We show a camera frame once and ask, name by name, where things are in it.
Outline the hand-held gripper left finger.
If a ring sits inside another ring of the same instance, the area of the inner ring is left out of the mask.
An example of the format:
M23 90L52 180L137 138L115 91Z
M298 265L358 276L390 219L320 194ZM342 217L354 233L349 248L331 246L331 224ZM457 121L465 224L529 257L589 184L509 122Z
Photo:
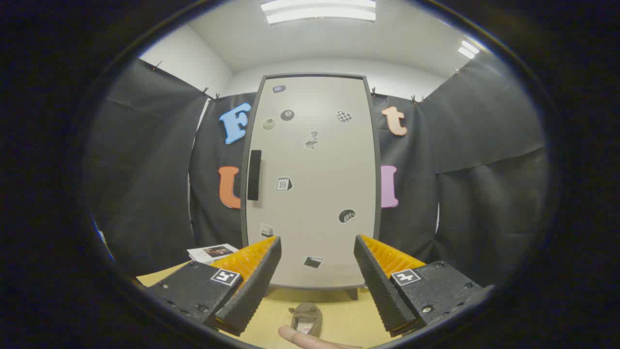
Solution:
M281 259L281 239L269 237L211 264L197 261L148 287L171 312L239 336L265 296Z

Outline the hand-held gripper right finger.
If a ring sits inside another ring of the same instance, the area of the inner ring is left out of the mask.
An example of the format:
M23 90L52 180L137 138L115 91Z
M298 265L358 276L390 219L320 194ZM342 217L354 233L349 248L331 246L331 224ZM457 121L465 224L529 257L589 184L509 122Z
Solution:
M390 336L443 322L478 305L495 288L479 285L447 261L423 263L364 235L355 238L354 256Z

